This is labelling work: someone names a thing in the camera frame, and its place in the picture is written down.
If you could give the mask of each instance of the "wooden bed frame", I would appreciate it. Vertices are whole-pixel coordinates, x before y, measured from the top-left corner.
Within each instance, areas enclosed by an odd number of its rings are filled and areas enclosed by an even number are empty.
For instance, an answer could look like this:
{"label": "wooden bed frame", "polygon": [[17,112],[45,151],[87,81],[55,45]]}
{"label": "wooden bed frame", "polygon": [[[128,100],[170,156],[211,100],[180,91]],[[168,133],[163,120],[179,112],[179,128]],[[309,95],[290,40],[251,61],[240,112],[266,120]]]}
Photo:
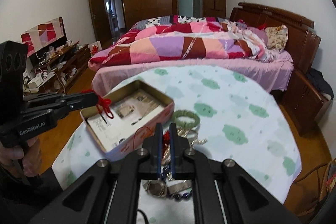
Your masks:
{"label": "wooden bed frame", "polygon": [[242,19],[247,25],[258,27],[266,23],[267,27],[285,24],[289,36],[285,50],[290,53],[294,67],[304,74],[310,69],[319,47],[321,38],[315,34],[314,22],[295,13],[279,8],[255,3],[238,3],[232,10],[230,20]]}

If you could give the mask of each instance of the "human hand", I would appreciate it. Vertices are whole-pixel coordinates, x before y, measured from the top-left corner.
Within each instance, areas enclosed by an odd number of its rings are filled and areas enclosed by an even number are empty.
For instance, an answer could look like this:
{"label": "human hand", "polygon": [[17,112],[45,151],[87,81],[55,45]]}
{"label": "human hand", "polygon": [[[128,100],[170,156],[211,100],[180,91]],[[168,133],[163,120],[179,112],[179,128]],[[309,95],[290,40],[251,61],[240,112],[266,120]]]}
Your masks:
{"label": "human hand", "polygon": [[34,137],[28,140],[27,143],[29,150],[25,155],[20,146],[4,148],[4,146],[0,143],[0,165],[15,178],[19,178],[20,174],[16,170],[12,160],[20,160],[23,158],[23,172],[26,177],[34,177],[39,173],[42,163],[40,140],[38,137]]}

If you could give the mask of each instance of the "white tablecloth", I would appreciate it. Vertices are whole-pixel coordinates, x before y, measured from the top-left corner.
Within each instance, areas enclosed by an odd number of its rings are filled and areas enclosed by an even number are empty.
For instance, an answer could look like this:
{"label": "white tablecloth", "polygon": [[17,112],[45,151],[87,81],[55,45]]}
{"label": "white tablecloth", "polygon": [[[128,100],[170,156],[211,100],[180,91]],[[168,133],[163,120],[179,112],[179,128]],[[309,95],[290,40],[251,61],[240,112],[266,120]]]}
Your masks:
{"label": "white tablecloth", "polygon": [[[200,116],[199,138],[208,142],[197,149],[208,158],[234,159],[281,203],[285,201],[301,172],[300,153],[277,103],[258,83],[216,66],[182,66],[145,71],[113,90],[135,79],[172,97],[175,110]],[[65,189],[101,158],[104,154],[82,123],[52,168]],[[151,223],[194,223],[192,200],[153,198],[141,187],[139,208]],[[140,215],[138,223],[143,223]]]}

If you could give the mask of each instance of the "nightstand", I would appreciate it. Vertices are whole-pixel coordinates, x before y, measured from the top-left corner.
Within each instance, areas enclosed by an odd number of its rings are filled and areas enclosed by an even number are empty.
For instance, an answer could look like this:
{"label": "nightstand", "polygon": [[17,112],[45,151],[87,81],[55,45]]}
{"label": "nightstand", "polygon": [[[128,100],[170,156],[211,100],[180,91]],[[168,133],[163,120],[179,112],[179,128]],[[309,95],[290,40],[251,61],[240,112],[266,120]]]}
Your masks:
{"label": "nightstand", "polygon": [[312,85],[300,70],[296,69],[292,72],[282,104],[292,118],[300,136],[320,121],[331,102]]}

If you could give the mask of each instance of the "open rectangular box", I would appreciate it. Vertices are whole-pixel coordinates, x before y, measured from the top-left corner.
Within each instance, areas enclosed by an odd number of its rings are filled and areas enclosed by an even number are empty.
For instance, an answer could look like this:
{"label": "open rectangular box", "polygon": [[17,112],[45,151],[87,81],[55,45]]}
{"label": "open rectangular box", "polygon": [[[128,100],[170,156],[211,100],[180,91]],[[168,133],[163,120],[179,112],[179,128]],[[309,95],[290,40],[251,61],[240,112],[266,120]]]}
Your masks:
{"label": "open rectangular box", "polygon": [[81,117],[109,160],[124,158],[154,132],[156,123],[166,123],[174,112],[173,99],[140,80],[104,98],[112,101],[113,119],[105,113],[102,118],[95,106],[81,110]]}

